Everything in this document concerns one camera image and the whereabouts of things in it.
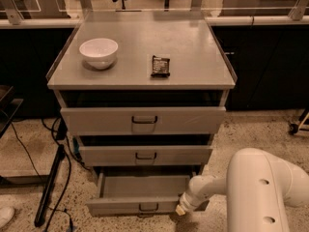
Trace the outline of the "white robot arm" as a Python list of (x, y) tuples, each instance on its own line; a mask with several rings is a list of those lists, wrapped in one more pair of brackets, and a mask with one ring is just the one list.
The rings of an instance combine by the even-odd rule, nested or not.
[(266, 151), (241, 149), (224, 179), (193, 177), (176, 212), (194, 211), (215, 194), (227, 198), (228, 232), (290, 232), (285, 208), (309, 204), (309, 175)]

